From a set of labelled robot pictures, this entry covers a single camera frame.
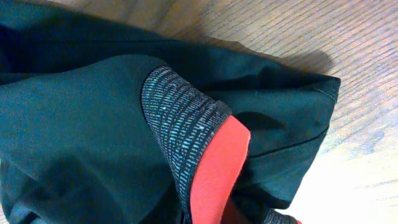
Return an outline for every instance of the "gray speckled knit band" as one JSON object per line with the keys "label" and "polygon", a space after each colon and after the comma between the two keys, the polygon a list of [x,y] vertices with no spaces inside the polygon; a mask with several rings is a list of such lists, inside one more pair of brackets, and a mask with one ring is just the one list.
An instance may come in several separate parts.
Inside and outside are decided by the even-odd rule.
{"label": "gray speckled knit band", "polygon": [[223,102],[199,92],[166,66],[148,76],[141,103],[171,167],[185,218],[189,221],[193,175],[208,143],[231,111]]}
{"label": "gray speckled knit band", "polygon": [[297,224],[296,219],[270,209],[262,224]]}

